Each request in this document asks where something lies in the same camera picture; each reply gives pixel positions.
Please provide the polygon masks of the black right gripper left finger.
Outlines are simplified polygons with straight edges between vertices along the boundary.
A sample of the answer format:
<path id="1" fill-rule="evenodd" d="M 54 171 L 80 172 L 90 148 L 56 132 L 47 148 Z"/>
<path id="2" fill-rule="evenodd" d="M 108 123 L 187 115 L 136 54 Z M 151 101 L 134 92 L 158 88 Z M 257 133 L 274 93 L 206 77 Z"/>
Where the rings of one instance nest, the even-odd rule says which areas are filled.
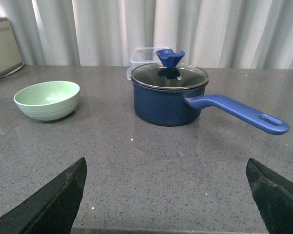
<path id="1" fill-rule="evenodd" d="M 0 234 L 68 234 L 84 194 L 84 157 L 0 217 Z"/>

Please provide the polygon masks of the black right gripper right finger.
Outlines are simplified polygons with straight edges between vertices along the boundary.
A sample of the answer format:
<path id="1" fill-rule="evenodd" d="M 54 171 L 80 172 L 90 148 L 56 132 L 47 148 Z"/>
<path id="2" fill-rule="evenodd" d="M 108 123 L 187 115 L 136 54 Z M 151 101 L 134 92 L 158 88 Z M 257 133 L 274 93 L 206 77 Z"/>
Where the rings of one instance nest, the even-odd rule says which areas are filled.
<path id="1" fill-rule="evenodd" d="M 293 234 L 293 183 L 250 158 L 246 176 L 252 197 L 270 234 Z"/>

